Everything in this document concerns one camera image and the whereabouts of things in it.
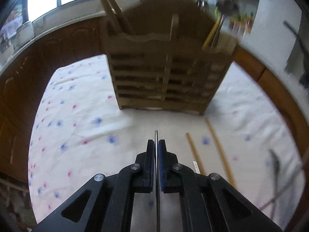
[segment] wooden organizer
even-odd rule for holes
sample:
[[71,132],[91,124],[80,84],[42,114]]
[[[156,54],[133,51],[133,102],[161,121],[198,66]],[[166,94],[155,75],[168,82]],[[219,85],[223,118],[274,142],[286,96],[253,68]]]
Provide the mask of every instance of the wooden organizer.
[[147,0],[107,14],[100,31],[119,108],[203,114],[237,41],[221,35],[217,48],[202,51],[214,22],[191,0]]

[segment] silver bolt head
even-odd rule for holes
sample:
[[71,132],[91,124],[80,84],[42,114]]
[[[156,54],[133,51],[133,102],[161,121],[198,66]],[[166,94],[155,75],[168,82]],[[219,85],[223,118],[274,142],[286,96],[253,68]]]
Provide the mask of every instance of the silver bolt head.
[[94,179],[95,179],[95,181],[101,181],[102,179],[104,179],[104,175],[98,173],[98,174],[96,174],[96,175],[94,176]]
[[214,181],[217,181],[218,179],[220,179],[220,175],[218,173],[211,173],[210,177]]
[[180,170],[180,169],[183,168],[183,165],[180,164],[180,163],[175,163],[175,164],[173,165],[173,168],[176,169],[176,170]]
[[141,168],[141,165],[138,164],[138,163],[134,163],[134,164],[131,165],[131,168],[132,168],[133,170],[138,170],[138,169]]

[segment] table surface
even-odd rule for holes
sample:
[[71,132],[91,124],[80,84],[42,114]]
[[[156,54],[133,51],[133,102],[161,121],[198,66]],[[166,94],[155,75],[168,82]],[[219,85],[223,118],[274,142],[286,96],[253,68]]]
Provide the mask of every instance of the table surface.
[[[279,188],[300,165],[281,115],[237,64],[231,65],[205,115],[223,145],[237,189],[262,206],[273,196],[269,149],[280,159]],[[56,70],[38,108],[29,148],[29,190],[37,222],[96,173],[109,176],[133,163],[146,150],[147,140],[154,139],[155,130],[166,140],[167,150],[195,170],[185,135],[189,132],[206,173],[217,172],[227,179],[205,116],[119,110],[104,55]],[[292,217],[304,184],[301,174],[278,200],[274,221],[281,228]],[[136,194],[131,228],[152,231],[152,208],[151,194]],[[162,194],[161,218],[162,231],[181,231],[177,195]]]

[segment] barcode label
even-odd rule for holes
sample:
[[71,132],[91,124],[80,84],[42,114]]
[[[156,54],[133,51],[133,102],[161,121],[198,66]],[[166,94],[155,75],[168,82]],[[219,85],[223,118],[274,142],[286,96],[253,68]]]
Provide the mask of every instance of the barcode label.
[[193,161],[193,165],[194,165],[194,168],[195,168],[195,172],[200,174],[200,169],[198,168],[197,162],[195,160]]

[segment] wooden cabinet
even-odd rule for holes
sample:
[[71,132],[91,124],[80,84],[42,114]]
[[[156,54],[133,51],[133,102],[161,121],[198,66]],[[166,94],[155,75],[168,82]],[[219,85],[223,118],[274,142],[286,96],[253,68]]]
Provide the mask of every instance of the wooden cabinet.
[[28,148],[38,106],[56,69],[101,54],[98,19],[38,39],[0,77],[0,171],[26,182]]
[[62,30],[70,64],[101,54],[97,18],[72,24]]
[[0,170],[27,182],[28,138],[1,115],[0,125]]
[[42,62],[50,76],[60,67],[101,54],[98,19],[71,24],[35,42]]

